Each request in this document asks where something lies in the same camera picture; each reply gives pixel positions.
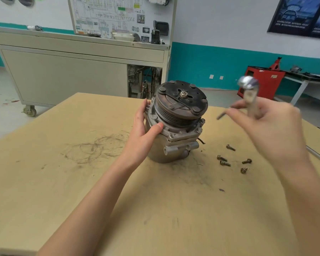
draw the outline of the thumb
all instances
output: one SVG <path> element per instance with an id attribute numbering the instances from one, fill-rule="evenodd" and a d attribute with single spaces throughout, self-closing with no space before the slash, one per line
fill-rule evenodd
<path id="1" fill-rule="evenodd" d="M 154 126 L 152 126 L 149 131 L 145 134 L 146 139 L 154 141 L 155 137 L 162 131 L 163 124 L 158 123 Z"/>
<path id="2" fill-rule="evenodd" d="M 243 112 L 235 109 L 235 108 L 228 108 L 226 114 L 241 128 L 245 130 L 249 134 L 254 126 L 254 120 Z"/>

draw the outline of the dark blue poster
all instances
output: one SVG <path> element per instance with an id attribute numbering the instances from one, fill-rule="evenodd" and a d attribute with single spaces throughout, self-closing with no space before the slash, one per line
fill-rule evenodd
<path id="1" fill-rule="evenodd" d="M 268 32 L 320 38 L 320 0 L 280 0 Z"/>

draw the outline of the diagram board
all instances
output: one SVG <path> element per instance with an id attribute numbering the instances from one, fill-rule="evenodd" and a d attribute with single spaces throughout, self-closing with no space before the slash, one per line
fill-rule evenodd
<path id="1" fill-rule="evenodd" d="M 166 6 L 149 0 L 70 0 L 70 12 L 76 33 L 110 39 L 112 30 L 123 30 L 150 42 L 154 20 L 168 22 L 171 33 L 174 0 Z M 170 44 L 170 33 L 161 36 L 165 44 Z"/>

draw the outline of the red tool cabinet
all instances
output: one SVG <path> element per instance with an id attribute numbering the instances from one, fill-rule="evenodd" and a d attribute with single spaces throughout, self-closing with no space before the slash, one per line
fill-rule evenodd
<path id="1" fill-rule="evenodd" d="M 255 77 L 260 83 L 259 97 L 273 99 L 278 86 L 285 77 L 286 72 L 268 70 L 268 68 L 248 66 L 245 75 Z M 238 96 L 243 98 L 244 90 L 242 88 L 238 91 Z"/>

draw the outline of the red jack stand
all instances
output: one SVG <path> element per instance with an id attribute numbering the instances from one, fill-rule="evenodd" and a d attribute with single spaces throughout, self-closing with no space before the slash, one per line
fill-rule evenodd
<path id="1" fill-rule="evenodd" d="M 268 70 L 272 71 L 280 71 L 280 62 L 281 62 L 282 57 L 278 57 L 275 63 L 268 68 Z"/>

